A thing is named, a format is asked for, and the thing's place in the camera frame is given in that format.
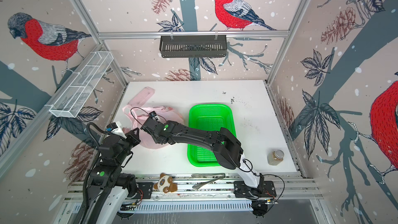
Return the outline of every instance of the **jar lid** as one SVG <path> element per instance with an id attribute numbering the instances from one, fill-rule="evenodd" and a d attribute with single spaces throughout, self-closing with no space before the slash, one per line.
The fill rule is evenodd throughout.
<path id="1" fill-rule="evenodd" d="M 283 151 L 281 151 L 281 150 L 276 150 L 275 151 L 275 156 L 277 157 L 277 158 L 283 158 L 284 156 L 285 156 L 285 154 L 283 153 Z"/>

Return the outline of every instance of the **metal tongs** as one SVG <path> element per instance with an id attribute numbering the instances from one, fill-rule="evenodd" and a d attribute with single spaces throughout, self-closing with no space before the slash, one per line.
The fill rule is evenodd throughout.
<path id="1" fill-rule="evenodd" d="M 208 183 L 212 183 L 212 182 L 215 182 L 215 181 L 217 181 L 217 180 L 223 179 L 223 178 L 225 178 L 225 173 L 215 173 L 215 174 L 192 174 L 191 177 L 193 177 L 193 178 L 215 177 L 215 176 L 220 176 L 220 177 L 213 178 L 213 179 L 211 179 L 211 180 L 209 180 L 209 181 L 207 181 L 207 182 L 204 182 L 204 183 L 195 184 L 194 186 L 192 186 L 192 188 L 193 188 L 193 189 L 199 189 L 199 188 L 203 187 L 204 185 L 206 185 L 206 184 L 208 184 Z"/>

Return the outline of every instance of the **green basket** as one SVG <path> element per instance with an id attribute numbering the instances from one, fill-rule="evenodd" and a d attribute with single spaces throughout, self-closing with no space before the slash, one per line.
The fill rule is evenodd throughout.
<path id="1" fill-rule="evenodd" d="M 189 111 L 189 127 L 205 130 L 219 131 L 221 127 L 227 128 L 235 137 L 234 118 L 231 108 L 222 104 L 196 105 Z M 214 153 L 193 145 L 188 145 L 188 160 L 197 167 L 218 166 Z"/>

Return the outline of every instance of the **black wire basket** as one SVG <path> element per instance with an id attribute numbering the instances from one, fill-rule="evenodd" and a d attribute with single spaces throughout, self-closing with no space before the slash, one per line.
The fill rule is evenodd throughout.
<path id="1" fill-rule="evenodd" d="M 225 57 L 226 35 L 162 36 L 159 50 L 163 58 Z"/>

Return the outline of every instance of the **teddy bear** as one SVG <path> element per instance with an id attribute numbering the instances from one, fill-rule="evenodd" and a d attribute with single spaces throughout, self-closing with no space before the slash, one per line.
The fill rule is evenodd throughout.
<path id="1" fill-rule="evenodd" d="M 153 188 L 158 189 L 163 193 L 175 192 L 177 191 L 177 184 L 173 183 L 172 177 L 166 175 L 165 173 L 162 173 L 160 175 L 159 181 L 153 185 Z"/>

